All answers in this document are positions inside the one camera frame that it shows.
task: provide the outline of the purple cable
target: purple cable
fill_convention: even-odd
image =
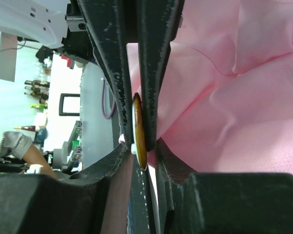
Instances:
[[[104,109],[104,94],[105,94],[105,79],[103,79],[103,90],[102,90],[102,113],[103,113],[103,117],[105,119],[110,119],[112,118],[114,112],[115,112],[115,109],[116,109],[116,102],[115,100],[113,99],[113,104],[112,104],[112,107],[111,107],[111,112],[107,115],[105,113],[105,109]]]

